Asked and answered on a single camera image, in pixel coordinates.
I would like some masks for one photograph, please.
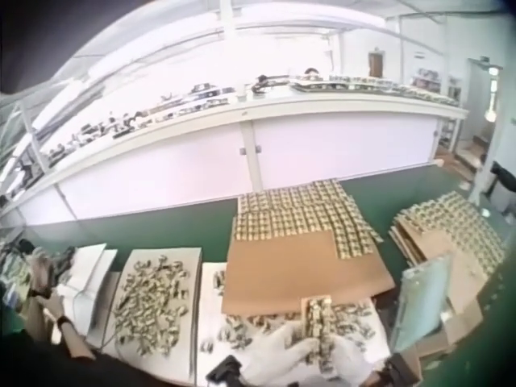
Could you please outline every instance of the green workbench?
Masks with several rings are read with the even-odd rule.
[[[380,251],[395,281],[399,281],[408,266],[388,237],[394,216],[415,203],[459,190],[459,180],[438,167],[362,177],[342,184],[355,198],[364,217],[385,239]],[[482,205],[490,208],[486,201]],[[229,199],[142,214],[29,227],[25,237],[49,251],[63,250],[70,245],[108,243],[108,248],[119,250],[113,270],[122,269],[134,248],[201,247],[204,261],[220,262],[226,260],[235,214],[236,199]],[[503,239],[508,238],[510,228],[499,214],[492,211],[489,222]],[[516,256],[515,244],[509,243],[511,258]],[[484,322],[438,367],[425,372],[425,386],[491,384],[498,361],[513,347],[508,338],[513,332],[512,321],[516,321],[516,299],[511,297],[516,294],[516,282],[503,278],[511,278],[515,273],[514,259],[509,259],[493,275],[479,297],[485,309]]]

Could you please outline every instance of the person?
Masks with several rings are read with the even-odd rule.
[[[6,324],[2,319],[2,377],[17,381],[17,384],[52,387],[149,385],[149,379],[142,372],[107,355],[93,352],[65,317],[57,293],[52,293],[49,298],[38,295],[49,291],[49,267],[48,258],[38,257],[31,261],[31,296],[24,329],[4,332]],[[43,308],[56,320],[64,346],[50,344]]]
[[[301,329],[301,323],[289,322],[274,331],[263,341],[257,343],[240,372],[243,385],[270,386],[278,378],[286,375],[318,346],[318,340],[308,338],[285,347]],[[299,381],[301,387],[323,387],[332,385],[373,387],[383,385],[380,374],[375,372],[360,349],[348,339],[333,335],[334,349],[331,361],[339,378],[326,381],[322,376],[310,377]]]

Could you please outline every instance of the wall light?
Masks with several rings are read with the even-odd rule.
[[[489,67],[489,75],[491,75],[492,77],[496,77],[500,71],[496,68],[496,67]]]

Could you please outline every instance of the white glove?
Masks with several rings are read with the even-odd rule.
[[[240,373],[246,385],[269,385],[282,377],[318,346],[318,340],[308,338],[285,348],[292,342],[296,330],[301,330],[301,322],[288,322],[263,341],[256,343],[250,363]]]
[[[361,385],[373,372],[360,349],[350,340],[332,336],[334,349],[331,360],[339,376],[352,386]]]

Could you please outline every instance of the ceiling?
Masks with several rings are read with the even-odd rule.
[[[267,0],[233,0],[233,6],[238,9]],[[343,6],[361,10],[370,14],[391,17],[394,15],[414,14],[416,10],[433,12],[440,10],[492,10],[497,3],[491,0],[298,0],[297,2],[318,3],[329,6]],[[98,33],[93,39],[75,52],[55,73],[54,77],[45,84],[28,89],[21,94],[11,96],[0,95],[0,127],[5,125],[13,102],[20,99],[27,109],[27,115],[34,120],[41,110],[65,87],[64,80],[84,79],[89,68],[117,48],[130,43],[145,33],[173,23],[179,19],[204,14],[208,11],[218,11],[219,0],[156,0],[130,12],[118,19],[109,27]],[[160,52],[162,60],[167,56],[176,55],[174,49]],[[12,148],[12,142],[19,135],[16,132],[23,129],[21,119],[18,126],[11,126],[9,135],[4,133],[0,141],[0,155]]]

